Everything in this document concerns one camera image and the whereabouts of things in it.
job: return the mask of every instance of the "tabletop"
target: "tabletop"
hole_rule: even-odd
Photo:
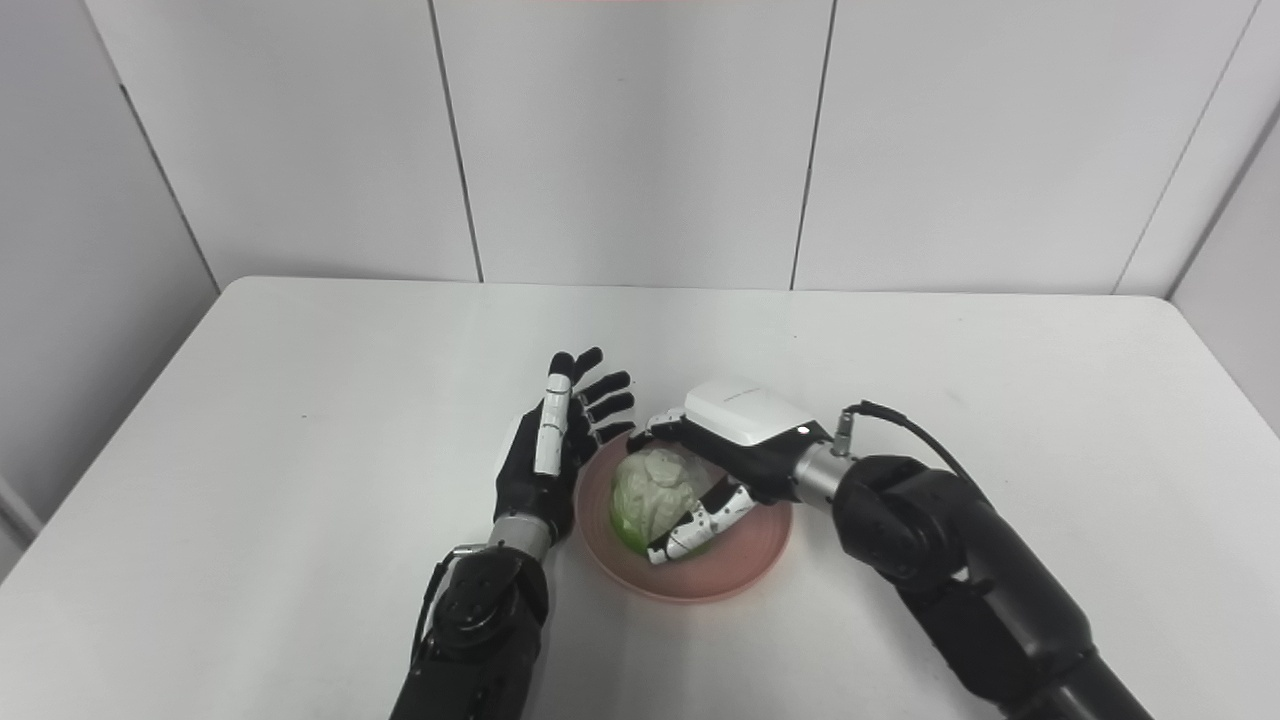
[[[1164,720],[1274,714],[1280,439],[1142,297],[233,283],[0,585],[0,717],[385,719],[422,589],[488,536],[557,350],[636,413],[713,375],[928,428]],[[859,420],[855,454],[914,454]],[[552,551],[526,717],[995,719],[829,519],[735,598],[663,605]]]

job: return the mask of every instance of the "cabbage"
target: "cabbage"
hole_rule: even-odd
[[[710,488],[703,464],[664,447],[628,455],[613,471],[609,520],[622,543],[645,553]]]

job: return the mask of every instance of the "panel seam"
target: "panel seam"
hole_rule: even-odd
[[[1142,224],[1142,229],[1138,232],[1138,240],[1134,241],[1133,247],[1129,250],[1129,256],[1124,261],[1124,266],[1120,268],[1120,275],[1116,277],[1116,282],[1111,286],[1111,295],[1115,295],[1120,290],[1120,283],[1124,282],[1124,277],[1129,273],[1129,265],[1133,264],[1133,259],[1138,256],[1138,249],[1142,247],[1142,241],[1147,238],[1147,231],[1151,229],[1151,223],[1156,219],[1156,213],[1160,211],[1161,204],[1165,201],[1165,195],[1169,192],[1169,187],[1174,184],[1174,178],[1178,177],[1178,170],[1183,165],[1183,159],[1187,158],[1187,151],[1190,149],[1192,142],[1196,141],[1196,133],[1199,132],[1201,123],[1204,120],[1204,115],[1208,113],[1210,105],[1213,104],[1213,97],[1217,95],[1217,88],[1222,85],[1222,78],[1226,77],[1226,72],[1231,68],[1231,61],[1235,60],[1235,53],[1240,49],[1240,42],[1244,41],[1244,35],[1249,32],[1249,26],[1253,23],[1253,15],[1258,13],[1258,6],[1262,5],[1262,0],[1253,0],[1253,9],[1249,10],[1249,15],[1244,19],[1244,27],[1240,28],[1240,33],[1235,37],[1235,44],[1231,45],[1231,51],[1226,55],[1226,61],[1222,63],[1222,69],[1217,73],[1217,79],[1213,81],[1213,87],[1208,92],[1208,97],[1204,99],[1204,105],[1201,106],[1199,114],[1196,117],[1196,123],[1192,124],[1192,132],[1187,136],[1187,141],[1183,143],[1183,149],[1178,152],[1178,159],[1174,160],[1174,168],[1170,170],[1169,177],[1165,178],[1165,184],[1160,188],[1160,195],[1156,196],[1156,204],[1151,208],[1151,213],[1147,215],[1147,222]]]
[[[827,20],[827,46],[822,51],[822,74],[818,77],[818,105],[813,111],[813,137],[809,138],[809,164],[804,170],[804,192],[800,196],[800,224],[796,228],[796,247],[791,256],[791,282],[787,290],[796,288],[796,270],[800,268],[800,240],[804,237],[804,218],[809,209],[809,187],[813,184],[813,158],[818,150],[818,122],[822,119],[822,97],[827,91],[827,65],[831,64],[831,38],[836,32],[836,5],[831,0],[831,18]]]
[[[471,214],[471,191],[467,187],[467,170],[462,164],[462,142],[458,141],[458,123],[453,115],[453,94],[449,91],[449,73],[444,69],[444,45],[440,42],[440,23],[435,18],[435,0],[426,0],[431,14],[431,40],[435,42],[435,61],[440,67],[440,86],[444,90],[444,111],[449,118],[449,135],[453,137],[453,156],[458,163],[458,182],[462,184],[462,209],[467,215],[467,233],[471,236],[471,255],[476,263],[476,282],[484,282],[484,265],[480,263],[480,242],[476,240],[476,223]]]
[[[178,219],[182,220],[182,227],[187,231],[187,238],[191,240],[191,246],[196,249],[196,256],[200,258],[200,264],[205,268],[205,274],[209,275],[209,282],[214,283],[214,292],[221,295],[223,288],[218,284],[214,269],[209,266],[209,259],[205,258],[205,250],[200,246],[200,241],[196,240],[195,231],[191,229],[191,222],[187,219],[187,211],[183,210],[182,202],[178,201],[178,193],[173,190],[173,183],[169,181],[169,173],[165,172],[164,164],[160,161],[160,155],[156,152],[156,147],[151,142],[151,136],[147,135],[147,128],[142,124],[142,117],[138,115],[137,106],[133,105],[133,97],[129,95],[129,88],[124,87],[124,83],[120,83],[119,87],[120,95],[124,96],[124,104],[129,106],[129,114],[133,117],[133,124],[138,127],[138,133],[142,135],[142,141],[147,143],[147,152],[151,155],[151,161],[155,163],[156,172],[160,173],[160,181],[164,182],[164,187],[169,192],[169,200],[173,201],[174,209],[178,210]]]

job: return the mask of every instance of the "black fingertip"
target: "black fingertip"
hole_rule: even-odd
[[[609,373],[603,378],[595,380],[586,387],[580,395],[582,401],[588,405],[595,402],[596,400],[609,395],[611,392],[617,392],[625,389],[631,384],[631,373],[626,370],[618,370],[617,373]]]
[[[600,420],[613,415],[614,413],[622,413],[623,410],[630,410],[635,407],[636,398],[630,392],[622,392],[618,395],[611,395],[609,397],[596,402],[595,405],[586,409],[588,416],[599,423]]]
[[[552,357],[552,366],[550,366],[549,370],[547,370],[547,374],[548,375],[564,375],[567,378],[572,377],[573,375],[573,356],[570,355],[568,352],[557,352],[556,356]]]
[[[573,382],[576,383],[577,380],[582,379],[582,375],[591,372],[591,368],[595,368],[603,361],[604,361],[604,351],[600,350],[599,347],[593,347],[586,352],[579,355],[577,360],[573,363],[573,375],[572,375]]]

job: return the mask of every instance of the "white wall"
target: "white wall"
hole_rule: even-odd
[[[77,0],[0,3],[0,475],[47,519],[215,290]]]
[[[796,287],[1111,292],[1253,3],[841,3]]]
[[[476,277],[430,4],[87,0],[219,281]],[[435,0],[498,282],[1162,295],[1280,0]]]
[[[426,0],[88,0],[221,286],[476,279]]]
[[[1260,0],[1116,291],[1165,296],[1280,100],[1280,1]]]
[[[485,279],[786,288],[831,0],[439,0]]]
[[[1280,131],[1274,127],[1174,304],[1280,432]]]

